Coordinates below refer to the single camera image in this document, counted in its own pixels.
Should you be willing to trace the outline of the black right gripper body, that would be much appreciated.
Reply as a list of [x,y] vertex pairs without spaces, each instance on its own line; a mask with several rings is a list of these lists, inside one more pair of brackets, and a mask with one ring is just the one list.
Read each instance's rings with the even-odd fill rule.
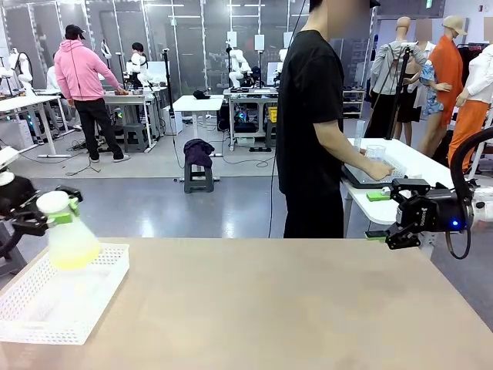
[[397,230],[405,233],[459,232],[472,227],[474,213],[470,201],[455,190],[397,192]]

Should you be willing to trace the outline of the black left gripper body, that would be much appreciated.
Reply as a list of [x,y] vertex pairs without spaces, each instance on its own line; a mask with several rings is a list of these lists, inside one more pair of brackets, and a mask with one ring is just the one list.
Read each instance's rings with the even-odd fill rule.
[[1,185],[1,219],[34,220],[39,212],[30,203],[37,194],[31,180],[25,177],[14,176]]

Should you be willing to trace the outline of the person's right hand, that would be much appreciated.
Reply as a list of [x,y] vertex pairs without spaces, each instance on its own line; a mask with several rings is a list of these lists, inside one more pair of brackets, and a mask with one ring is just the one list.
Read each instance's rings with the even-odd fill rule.
[[394,171],[391,165],[384,162],[369,162],[367,174],[375,181],[381,181],[385,177],[389,177]]

